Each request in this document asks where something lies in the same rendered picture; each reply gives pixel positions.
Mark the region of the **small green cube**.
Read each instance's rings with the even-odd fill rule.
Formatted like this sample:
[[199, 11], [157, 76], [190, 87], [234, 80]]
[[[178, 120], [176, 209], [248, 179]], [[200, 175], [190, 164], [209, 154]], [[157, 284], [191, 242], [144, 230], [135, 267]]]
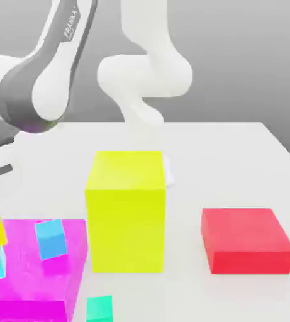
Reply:
[[86, 322], [113, 322], [113, 302], [111, 295], [87, 298]]

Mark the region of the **large red box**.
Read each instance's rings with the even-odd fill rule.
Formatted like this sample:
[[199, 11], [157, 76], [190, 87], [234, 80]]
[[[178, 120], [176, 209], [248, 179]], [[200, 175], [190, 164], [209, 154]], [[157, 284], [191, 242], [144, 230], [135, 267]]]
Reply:
[[201, 234], [212, 274], [290, 273], [290, 239], [270, 208], [204, 208]]

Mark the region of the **small blue cube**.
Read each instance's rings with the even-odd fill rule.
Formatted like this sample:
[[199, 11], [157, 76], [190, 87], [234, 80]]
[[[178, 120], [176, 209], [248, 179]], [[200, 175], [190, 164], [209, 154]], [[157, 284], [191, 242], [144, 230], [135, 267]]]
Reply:
[[65, 231], [60, 219], [35, 223], [35, 233], [41, 260], [67, 254]]

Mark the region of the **large magenta box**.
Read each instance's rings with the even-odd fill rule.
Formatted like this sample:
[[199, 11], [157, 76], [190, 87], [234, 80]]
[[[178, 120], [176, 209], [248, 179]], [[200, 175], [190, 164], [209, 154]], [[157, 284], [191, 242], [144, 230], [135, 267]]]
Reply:
[[86, 222], [65, 219], [67, 254], [42, 261], [35, 219], [7, 219], [0, 322], [72, 322], [87, 256]]

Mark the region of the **large yellow box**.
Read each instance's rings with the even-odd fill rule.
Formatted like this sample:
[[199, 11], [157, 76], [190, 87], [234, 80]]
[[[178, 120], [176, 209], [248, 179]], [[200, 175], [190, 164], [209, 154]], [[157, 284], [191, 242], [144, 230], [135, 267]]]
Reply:
[[85, 188], [96, 273], [161, 273], [166, 186], [160, 151], [98, 151]]

